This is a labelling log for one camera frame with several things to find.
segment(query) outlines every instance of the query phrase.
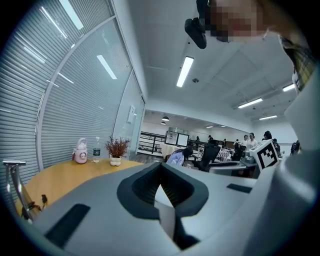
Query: potted plant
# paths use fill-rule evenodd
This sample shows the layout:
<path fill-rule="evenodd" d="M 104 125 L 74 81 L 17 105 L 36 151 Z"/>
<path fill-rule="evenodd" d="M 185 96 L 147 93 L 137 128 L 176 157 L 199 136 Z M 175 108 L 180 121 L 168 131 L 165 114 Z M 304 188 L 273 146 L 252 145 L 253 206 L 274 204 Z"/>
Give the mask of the potted plant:
<path fill-rule="evenodd" d="M 110 154 L 110 165 L 119 166 L 121 164 L 121 157 L 127 153 L 129 139 L 112 138 L 105 144 L 107 152 Z"/>

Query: pink electric kettle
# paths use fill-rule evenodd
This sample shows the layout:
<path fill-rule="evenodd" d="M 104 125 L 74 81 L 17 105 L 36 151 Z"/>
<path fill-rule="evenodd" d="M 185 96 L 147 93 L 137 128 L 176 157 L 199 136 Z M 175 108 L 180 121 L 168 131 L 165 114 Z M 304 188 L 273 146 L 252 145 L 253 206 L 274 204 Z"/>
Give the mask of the pink electric kettle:
<path fill-rule="evenodd" d="M 81 138 L 78 140 L 76 144 L 75 152 L 74 152 L 74 160 L 78 164 L 85 164 L 87 162 L 87 139 Z"/>

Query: water bottle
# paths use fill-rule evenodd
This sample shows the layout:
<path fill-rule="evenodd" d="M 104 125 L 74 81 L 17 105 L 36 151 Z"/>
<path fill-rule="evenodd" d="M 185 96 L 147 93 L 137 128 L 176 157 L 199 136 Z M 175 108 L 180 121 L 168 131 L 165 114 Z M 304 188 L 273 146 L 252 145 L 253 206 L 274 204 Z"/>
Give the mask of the water bottle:
<path fill-rule="evenodd" d="M 96 142 L 95 142 L 95 145 L 94 145 L 94 148 L 93 148 L 93 161 L 95 163 L 99 163 L 100 161 L 100 144 L 99 144 L 99 140 L 100 138 L 99 137 L 95 137 L 96 139 Z"/>

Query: wooden table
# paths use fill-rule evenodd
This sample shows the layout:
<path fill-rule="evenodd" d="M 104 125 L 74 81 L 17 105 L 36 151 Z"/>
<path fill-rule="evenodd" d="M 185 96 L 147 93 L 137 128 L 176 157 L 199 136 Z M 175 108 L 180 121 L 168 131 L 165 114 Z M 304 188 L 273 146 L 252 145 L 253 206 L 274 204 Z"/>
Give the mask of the wooden table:
<path fill-rule="evenodd" d="M 110 159 L 100 159 L 98 163 L 88 159 L 85 164 L 67 161 L 39 172 L 25 185 L 25 188 L 36 205 L 42 207 L 41 195 L 46 195 L 48 199 L 47 206 L 49 206 L 92 178 L 141 165 L 143 163 L 124 159 L 121 160 L 120 166 L 111 166 Z M 22 205 L 19 199 L 15 207 L 18 213 L 21 214 Z"/>

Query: light blue shirt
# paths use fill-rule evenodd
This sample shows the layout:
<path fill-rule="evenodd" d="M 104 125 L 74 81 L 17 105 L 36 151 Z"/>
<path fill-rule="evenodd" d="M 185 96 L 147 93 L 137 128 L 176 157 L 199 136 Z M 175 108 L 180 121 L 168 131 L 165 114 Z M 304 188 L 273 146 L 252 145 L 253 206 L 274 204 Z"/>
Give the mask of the light blue shirt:
<path fill-rule="evenodd" d="M 173 164 L 173 165 L 178 165 L 178 166 L 182 166 L 184 164 L 185 161 L 185 157 L 184 157 L 184 153 L 178 152 L 178 153 L 173 153 L 168 161 L 166 162 L 167 164 Z"/>

